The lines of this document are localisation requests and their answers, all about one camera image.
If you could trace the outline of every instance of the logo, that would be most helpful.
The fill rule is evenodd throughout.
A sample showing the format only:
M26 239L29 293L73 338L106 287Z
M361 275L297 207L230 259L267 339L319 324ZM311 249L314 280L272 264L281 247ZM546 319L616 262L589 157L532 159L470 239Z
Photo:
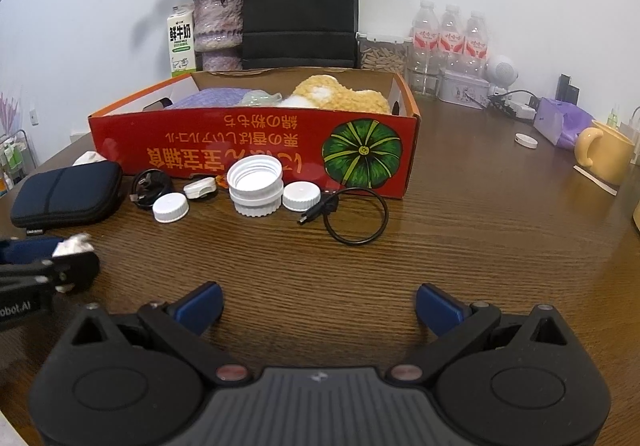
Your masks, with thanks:
M0 318L9 318L11 316L16 316L18 314L22 314L23 312L28 312L31 310L31 302L23 301L22 303L18 302L15 305L7 306L0 308Z
M326 372L318 372L312 376L309 376L311 378L311 381L315 381L315 382L323 382L327 379L329 379L329 374Z

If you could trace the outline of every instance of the black paper bag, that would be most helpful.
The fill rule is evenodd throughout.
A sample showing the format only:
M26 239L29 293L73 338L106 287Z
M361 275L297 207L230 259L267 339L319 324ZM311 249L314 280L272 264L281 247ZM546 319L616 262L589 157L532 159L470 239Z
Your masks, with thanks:
M244 0L242 67L356 67L358 0Z

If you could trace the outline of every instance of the yellow plush toy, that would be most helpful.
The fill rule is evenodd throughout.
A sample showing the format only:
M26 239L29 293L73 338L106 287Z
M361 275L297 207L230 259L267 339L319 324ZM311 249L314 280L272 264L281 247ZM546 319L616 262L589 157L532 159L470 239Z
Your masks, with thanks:
M327 75L311 76L304 80L293 91L293 95L281 102L279 106L374 114L391 113L387 100L380 92L351 90L343 87L333 76Z

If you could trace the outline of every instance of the white bottle cap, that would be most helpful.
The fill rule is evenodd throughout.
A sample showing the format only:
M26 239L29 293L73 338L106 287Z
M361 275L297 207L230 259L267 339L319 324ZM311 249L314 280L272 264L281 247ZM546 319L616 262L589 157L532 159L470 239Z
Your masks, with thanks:
M263 217L282 204L282 164L271 155L251 155L236 162L226 174L229 196L236 211Z
M531 149L538 147L538 142L525 134L516 134L516 142Z
M189 202L181 193L168 193L154 202L153 211L158 222L168 224L180 220L188 213Z
M187 184L184 187L184 194L188 199L198 199L213 193L216 190L216 179L214 177L205 177L199 181Z
M287 210L302 213L319 202L320 188L312 182L292 182L284 188L282 203Z

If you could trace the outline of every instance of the bottle label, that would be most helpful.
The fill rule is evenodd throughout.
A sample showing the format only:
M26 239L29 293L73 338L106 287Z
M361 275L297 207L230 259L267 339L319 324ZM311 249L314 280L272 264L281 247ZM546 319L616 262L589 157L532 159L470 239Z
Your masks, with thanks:
M433 50L438 45L438 33L433 31L421 30L414 34L414 47L418 49Z
M465 40L465 54L478 58L479 60L486 59L486 44L477 38Z
M462 54L462 49L465 46L465 39L457 32L443 32L440 34L440 42L438 46L441 51Z

